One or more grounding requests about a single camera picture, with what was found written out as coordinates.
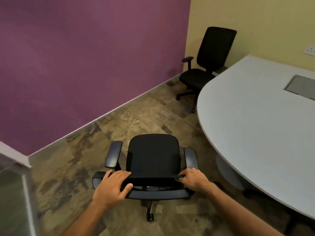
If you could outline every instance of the patterned floor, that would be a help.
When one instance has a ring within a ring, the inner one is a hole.
[[[175,95],[185,90],[185,85],[173,79],[32,156],[44,236],[60,235],[88,206],[94,191],[91,178],[96,171],[106,170],[104,163],[110,143],[123,141],[119,159],[123,168],[129,141],[145,133],[172,134],[181,149],[194,148],[200,170],[211,181],[221,182],[232,198],[281,232],[284,230],[289,216],[281,205],[261,198],[246,199],[220,175],[216,152],[203,134],[197,114],[190,113],[193,97],[175,100]],[[231,235],[213,206],[200,194],[191,200],[155,202],[152,212],[155,220],[148,223],[146,208],[137,200],[126,199],[104,214],[94,235]],[[298,225],[293,235],[315,234],[309,227]]]

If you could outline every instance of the switch plate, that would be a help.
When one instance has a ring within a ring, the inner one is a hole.
[[[315,45],[306,47],[303,53],[308,55],[315,55]]]

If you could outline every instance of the table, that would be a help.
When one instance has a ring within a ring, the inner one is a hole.
[[[315,79],[315,72],[246,56],[206,84],[197,112],[226,165],[315,219],[315,101],[284,90],[294,75]]]

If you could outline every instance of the chair seat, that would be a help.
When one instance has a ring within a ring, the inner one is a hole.
[[[206,83],[215,78],[214,75],[207,73],[201,69],[191,69],[182,73],[179,80],[185,85],[197,90],[201,90]]]
[[[144,134],[131,139],[126,170],[132,178],[175,177],[180,172],[180,151],[176,137]]]

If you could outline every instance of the forearm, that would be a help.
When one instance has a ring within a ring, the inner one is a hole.
[[[61,236],[91,236],[104,212],[92,202]]]
[[[281,236],[277,230],[251,213],[238,202],[223,193],[215,184],[209,182],[203,187],[203,193],[214,205],[217,212],[239,236]]]

